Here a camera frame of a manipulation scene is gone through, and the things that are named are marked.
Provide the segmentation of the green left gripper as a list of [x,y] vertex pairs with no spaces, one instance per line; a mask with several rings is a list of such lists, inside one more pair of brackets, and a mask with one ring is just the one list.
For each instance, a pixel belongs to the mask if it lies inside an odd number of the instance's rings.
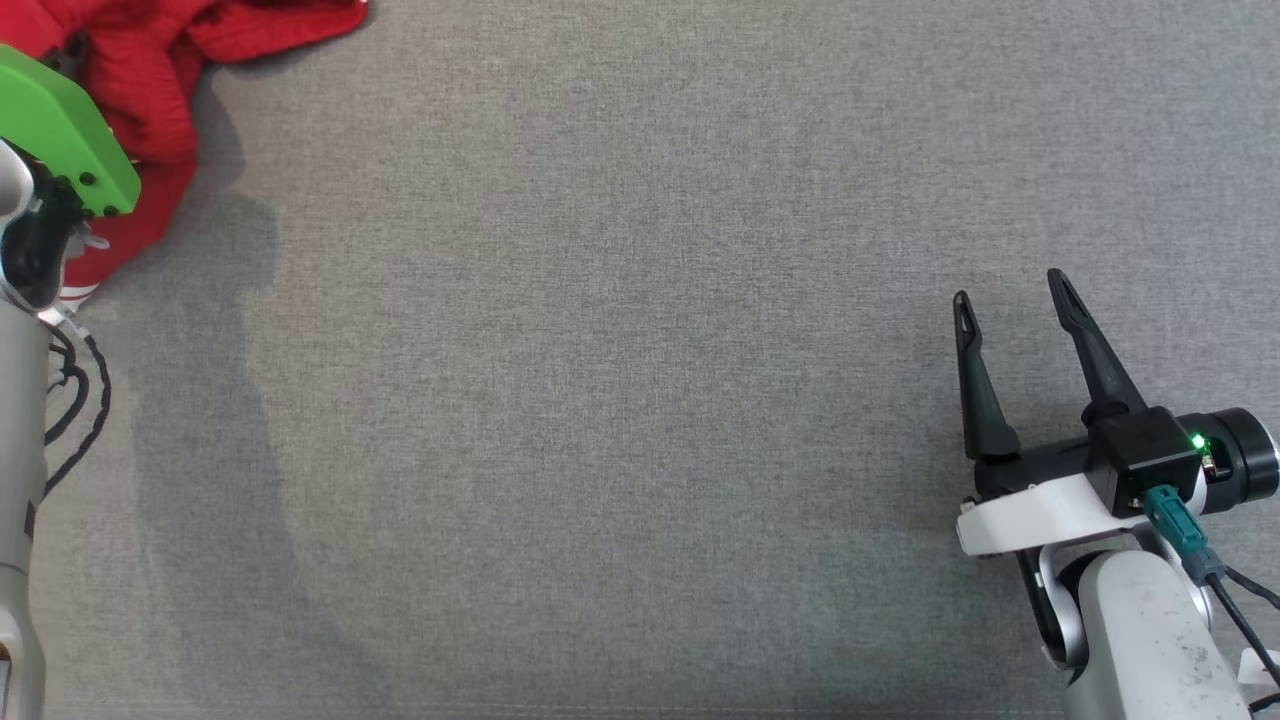
[[78,81],[83,49],[33,58],[1,46],[3,140],[65,177],[93,217],[131,214],[142,183],[99,106]]

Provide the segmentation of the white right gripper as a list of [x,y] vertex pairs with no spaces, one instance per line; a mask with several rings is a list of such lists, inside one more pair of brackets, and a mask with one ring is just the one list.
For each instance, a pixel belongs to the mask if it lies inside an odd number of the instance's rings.
[[[1048,269],[1047,283],[1089,393],[1083,424],[1146,411],[1148,404],[1066,273]],[[1114,516],[1094,492],[1085,477],[1085,439],[1065,439],[1019,455],[1020,441],[1000,406],[982,356],[983,334],[965,291],[954,295],[952,309],[965,455],[979,461],[975,495],[955,524],[961,551],[975,557],[1000,556],[1103,539],[1146,525],[1140,511]]]

